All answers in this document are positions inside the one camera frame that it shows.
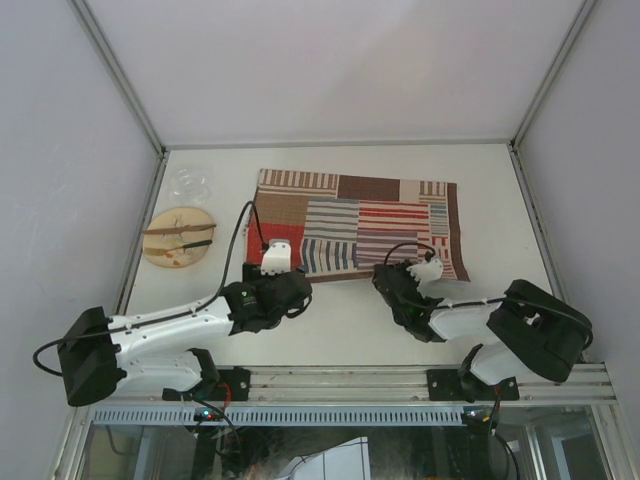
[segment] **cable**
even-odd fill
[[[511,461],[513,462],[513,467],[515,468],[515,471],[516,471],[516,480],[520,480],[521,478],[520,465],[518,465],[518,460],[516,459],[515,453],[513,453],[513,450],[511,450],[511,447],[501,435],[499,435],[498,433],[495,433],[494,436],[496,437],[496,440],[500,442],[500,444],[504,448],[505,453],[507,454],[507,465],[509,465],[509,458],[511,458]],[[509,468],[507,468],[507,473],[504,477],[505,480],[508,478],[508,475],[509,475]]]
[[[434,249],[433,247],[430,247],[429,245],[427,245],[427,244],[425,244],[425,243],[420,243],[420,242],[402,242],[402,243],[399,243],[399,244],[397,244],[396,246],[392,247],[392,248],[391,248],[391,250],[389,250],[389,251],[387,252],[387,256],[386,256],[386,257],[384,257],[384,262],[383,262],[383,264],[384,264],[384,265],[387,265],[387,262],[389,261],[389,257],[390,257],[390,256],[391,256],[391,254],[392,254],[393,252],[395,252],[397,249],[399,249],[399,248],[401,248],[401,247],[408,247],[408,246],[414,246],[414,245],[417,245],[418,247],[426,248],[427,250],[429,250],[429,251],[430,251],[430,253],[431,253],[431,257],[429,258],[429,260],[430,260],[431,258],[433,258],[433,256],[436,254],[435,249]]]
[[[220,382],[219,386],[223,387],[227,391],[227,398],[224,401],[224,407],[222,407],[222,411],[226,412],[227,408],[229,408],[229,405],[231,404],[231,387],[229,387],[229,384],[226,382]]]
[[[198,400],[197,398],[194,398],[193,395],[184,395],[184,396],[187,400],[191,400],[193,402],[199,403],[203,407],[207,407],[209,410],[217,413],[220,418],[222,418],[225,422],[227,422],[227,425],[229,425],[229,428],[231,428],[231,432],[233,433],[233,436],[235,437],[236,442],[238,443],[238,454],[240,454],[240,456],[242,457],[242,442],[240,441],[240,435],[238,435],[238,430],[236,429],[231,419],[229,419],[229,417],[227,417],[227,415],[218,407],[214,407],[213,405],[203,400]]]
[[[489,468],[491,472],[494,471],[493,468],[493,457],[491,456],[491,433],[493,433],[493,419],[495,418],[496,413],[500,410],[500,400],[502,399],[502,388],[500,386],[496,387],[496,401],[493,403],[493,408],[491,409],[491,414],[489,415],[489,428],[487,429],[487,460],[489,461]]]
[[[408,246],[408,245],[418,245],[422,248],[426,248],[428,250],[431,250],[433,252],[433,254],[435,255],[435,250],[424,244],[424,243],[420,243],[420,242],[403,242],[403,243],[399,243],[397,245],[395,245],[394,247],[391,248],[391,250],[389,250],[387,252],[387,255],[384,257],[384,265],[387,265],[387,262],[389,260],[389,257],[391,256],[391,254],[393,252],[395,252],[397,249],[404,247],[404,246]],[[547,307],[545,305],[540,305],[538,303],[535,302],[529,302],[527,300],[519,300],[516,298],[510,298],[510,297],[500,297],[500,298],[492,298],[490,300],[477,300],[477,301],[471,301],[471,302],[461,302],[461,303],[454,303],[451,305],[438,305],[435,308],[428,306],[428,305],[422,305],[420,303],[414,302],[412,300],[409,300],[408,298],[403,297],[402,295],[396,293],[396,295],[398,296],[398,298],[400,298],[404,303],[406,303],[407,305],[411,305],[412,307],[416,307],[416,308],[420,308],[423,310],[429,310],[429,311],[436,311],[436,310],[450,310],[450,309],[456,309],[456,308],[464,308],[464,307],[482,307],[484,305],[492,305],[494,303],[513,303],[513,304],[517,304],[517,305],[527,305],[529,307],[535,308],[536,310],[544,310],[548,313],[554,314],[554,315],[559,315],[561,317],[567,318],[569,320],[571,320],[572,322],[576,323],[577,325],[579,325],[580,327],[584,327],[584,324],[578,320],[576,317],[574,317],[573,315],[563,312],[561,310],[556,310],[555,308],[551,308],[551,307]],[[588,348],[591,343],[593,342],[593,332],[592,331],[587,331],[585,332],[587,335],[587,340],[584,344],[584,347],[582,348],[583,350],[585,348]]]
[[[111,432],[111,427],[109,425],[105,425],[104,428],[107,430],[107,436],[109,437],[109,446],[111,447],[111,451],[116,455],[121,455],[123,457],[134,457],[138,454],[140,450],[140,442],[142,442],[142,436],[144,435],[144,426],[140,429],[140,440],[138,442],[138,451],[136,452],[121,452],[116,448],[116,444],[113,441],[113,432]]]
[[[242,211],[240,212],[240,215],[238,216],[238,221],[236,222],[236,226],[233,229],[233,234],[231,235],[231,241],[229,242],[229,247],[227,249],[227,258],[225,259],[225,264],[224,264],[224,269],[222,271],[222,280],[220,281],[220,285],[218,287],[218,290],[216,291],[216,293],[213,294],[213,296],[207,300],[206,302],[203,302],[202,305],[199,305],[195,311],[196,312],[200,312],[202,310],[204,310],[205,308],[207,308],[209,305],[211,305],[213,302],[215,302],[218,297],[220,296],[220,292],[222,292],[222,289],[224,288],[224,285],[227,281],[227,276],[229,274],[229,265],[231,264],[231,255],[233,253],[233,246],[236,242],[236,238],[238,236],[238,232],[240,231],[240,226],[242,225],[242,219],[244,218],[245,213],[247,212],[247,209],[251,207],[253,214],[256,217],[256,225],[258,228],[258,235],[260,236],[260,242],[262,243],[262,248],[269,247],[269,244],[265,242],[264,240],[264,236],[262,235],[262,227],[260,225],[260,219],[258,217],[258,209],[256,208],[256,204],[253,202],[253,200],[249,200],[247,203],[244,204],[244,206],[242,207]],[[191,311],[185,311],[185,312],[181,312],[181,313],[176,313],[173,315],[168,315],[166,317],[161,317],[161,318],[156,318],[153,320],[147,320],[145,322],[140,322],[140,323],[134,323],[132,324],[130,327],[133,328],[142,328],[142,327],[146,327],[149,325],[155,325],[158,323],[162,323],[162,322],[167,322],[169,320],[175,320],[176,318],[180,318],[184,315],[188,315],[191,314]],[[47,367],[46,365],[43,365],[42,362],[40,362],[40,359],[38,358],[40,356],[40,354],[51,348],[51,347],[55,347],[55,346],[59,346],[62,345],[64,343],[67,342],[72,342],[72,341],[76,341],[76,340],[86,340],[88,338],[96,338],[96,337],[102,337],[102,336],[107,336],[107,335],[113,335],[114,333],[120,333],[120,332],[125,332],[127,331],[128,328],[126,326],[123,327],[119,327],[119,328],[115,328],[113,330],[107,330],[104,332],[97,332],[97,333],[88,333],[88,334],[84,334],[84,335],[78,335],[76,337],[63,337],[63,338],[58,338],[57,340],[52,340],[51,342],[45,343],[44,345],[42,345],[41,347],[39,347],[35,352],[33,352],[33,355],[31,357],[34,365],[36,367],[38,367],[40,370],[42,370],[43,372],[46,372],[50,375],[54,375],[56,377],[62,377],[62,373],[58,372],[56,370],[53,370],[49,367]]]

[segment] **colorful textile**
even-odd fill
[[[444,263],[444,278],[469,281],[455,183],[261,170],[255,201],[265,238],[288,239],[292,267],[302,265],[311,281],[371,276],[373,265],[401,242],[432,246]],[[260,263],[253,215],[247,245],[247,261]],[[391,260],[424,253],[402,247]]]

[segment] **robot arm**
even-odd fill
[[[567,380],[592,340],[591,322],[584,315],[526,280],[515,280],[504,298],[493,300],[453,304],[421,295],[418,287],[439,278],[439,265],[433,256],[417,264],[376,265],[373,283],[396,323],[418,340],[487,339],[458,370],[468,398],[526,371],[557,383]]]
[[[290,258],[288,242],[272,241],[262,265],[245,264],[243,281],[217,295],[144,315],[107,318],[101,307],[87,310],[58,347],[67,402],[82,406],[114,393],[215,388],[219,375],[210,353],[192,347],[275,328],[283,316],[302,313],[311,301],[311,285],[304,273],[289,271]],[[180,345],[182,351],[169,353]]]

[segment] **metal frame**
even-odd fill
[[[542,256],[542,263],[544,264],[544,268],[547,272],[547,277],[549,277],[551,291],[561,300],[568,301],[567,290],[564,287],[560,277],[560,272],[557,268],[557,262],[551,250],[547,230],[540,215],[539,202],[534,195],[534,189],[531,188],[531,182],[529,181],[529,177],[517,149],[514,148],[513,144],[509,145],[508,148],[516,179],[518,180],[518,185],[522,192],[522,198],[524,199],[524,204],[527,208],[529,221],[533,226],[533,234],[536,238],[540,255]]]
[[[140,101],[140,98],[136,94],[133,85],[127,78],[116,54],[111,48],[104,31],[100,27],[96,16],[91,10],[91,7],[87,4],[86,0],[67,0],[69,6],[76,14],[78,21],[84,28],[87,38],[93,45],[98,57],[102,60],[107,72],[113,79],[113,83],[122,95],[125,103],[131,110],[134,118],[142,128],[147,140],[151,144],[151,147],[156,151],[159,158],[164,155],[165,149],[160,141],[147,112]]]
[[[158,166],[147,192],[145,210],[140,218],[139,226],[148,225],[153,213],[157,195],[162,183],[167,164],[167,148],[163,145],[153,127],[138,95],[128,80],[112,47],[101,29],[98,20],[89,7],[87,0],[67,0],[78,17],[96,53],[102,60],[109,75],[120,91],[136,121],[143,129],[147,140],[158,154]],[[514,171],[525,200],[527,212],[534,229],[538,247],[549,277],[553,293],[559,298],[566,299],[566,289],[554,261],[553,252],[547,240],[546,230],[539,214],[533,189],[527,178],[523,162],[518,154],[532,122],[559,74],[567,62],[569,54],[574,48],[587,21],[591,17],[598,0],[584,0],[573,23],[571,24],[558,52],[547,70],[527,112],[525,113],[511,144],[510,155]],[[295,142],[295,143],[260,143],[249,145],[197,145],[173,146],[176,148],[260,148],[260,147],[301,147],[301,146],[343,146],[343,145],[398,145],[398,144],[452,144],[452,143],[508,143],[504,139],[487,140],[475,139],[467,141],[429,142],[419,140],[388,140],[388,141],[359,141],[359,142]],[[137,235],[129,252],[127,267],[121,282],[121,295],[118,298],[115,311],[126,311],[133,281],[140,260],[140,237]],[[424,412],[436,412],[438,409],[461,408],[461,404],[434,403],[428,399],[424,366],[407,367],[255,367],[252,370],[253,388],[249,402],[243,407],[231,406],[230,412],[237,409],[240,415],[243,410],[254,412],[268,412],[278,409],[281,413],[300,412],[302,409],[324,411],[354,411],[365,414],[374,409],[396,409],[396,412],[408,412],[416,408]],[[603,365],[578,365],[567,383],[554,385],[535,375],[525,375],[518,378],[521,400],[505,402],[513,406],[558,406],[581,405],[591,406],[592,421],[600,437],[601,448],[609,464],[611,477],[617,479],[640,478],[638,475],[631,440],[620,421],[619,408],[615,394]],[[93,407],[78,408],[73,411],[65,431],[64,440],[60,445],[60,452],[56,458],[57,465],[51,472],[50,478],[74,479],[81,467],[83,448],[87,440],[89,428],[95,421],[98,412],[105,412],[111,408],[114,411],[127,411],[140,408],[146,412],[169,412],[175,405],[162,402],[157,398],[119,399]],[[195,406],[181,406],[182,412],[195,412]],[[538,478],[545,478],[544,464],[541,462],[540,451],[530,452],[533,466]]]
[[[560,48],[556,53],[551,65],[547,69],[538,90],[536,91],[527,111],[518,125],[518,129],[513,137],[513,145],[518,148],[522,144],[524,137],[531,127],[531,124],[535,120],[538,112],[540,111],[540,107],[544,104],[544,101],[549,96],[551,89],[555,85],[560,72],[564,68],[569,59],[569,55],[571,54],[573,47],[575,47],[580,35],[582,34],[584,28],[586,27],[591,15],[593,14],[596,6],[598,5],[600,0],[583,0],[582,5],[578,10],[569,30],[567,31],[562,43],[560,44]]]

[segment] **wooden plate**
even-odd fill
[[[161,213],[151,221],[147,230],[158,228],[173,228],[184,225],[204,225],[214,223],[211,216],[204,210],[193,207],[179,207]],[[155,256],[144,253],[145,248],[175,248],[186,243],[210,240],[213,238],[213,228],[200,232],[182,232],[171,235],[145,234],[142,239],[142,252],[147,260],[154,265],[164,268],[188,267],[205,256],[209,246],[190,248],[188,250],[173,250],[165,255]]]

